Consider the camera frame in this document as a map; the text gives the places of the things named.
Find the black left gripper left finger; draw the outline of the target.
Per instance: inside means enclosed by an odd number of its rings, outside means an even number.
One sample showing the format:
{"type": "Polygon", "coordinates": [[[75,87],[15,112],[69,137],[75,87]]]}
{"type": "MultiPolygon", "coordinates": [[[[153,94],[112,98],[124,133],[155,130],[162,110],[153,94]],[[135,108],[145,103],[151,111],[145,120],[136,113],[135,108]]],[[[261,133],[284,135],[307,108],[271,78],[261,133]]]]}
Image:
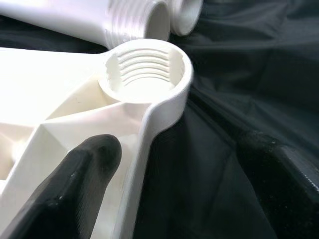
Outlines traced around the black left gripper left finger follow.
{"type": "Polygon", "coordinates": [[[113,135],[84,140],[39,184],[0,237],[89,239],[121,158],[113,135]]]}

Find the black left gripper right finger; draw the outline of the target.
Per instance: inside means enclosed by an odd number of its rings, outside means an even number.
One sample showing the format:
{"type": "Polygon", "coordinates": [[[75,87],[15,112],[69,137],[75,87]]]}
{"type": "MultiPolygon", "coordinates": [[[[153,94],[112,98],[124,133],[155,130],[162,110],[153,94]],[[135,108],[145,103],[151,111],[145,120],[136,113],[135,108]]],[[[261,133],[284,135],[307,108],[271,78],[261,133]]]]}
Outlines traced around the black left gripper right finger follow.
{"type": "Polygon", "coordinates": [[[238,135],[236,153],[279,239],[319,237],[319,169],[297,148],[261,131],[238,135]]]}

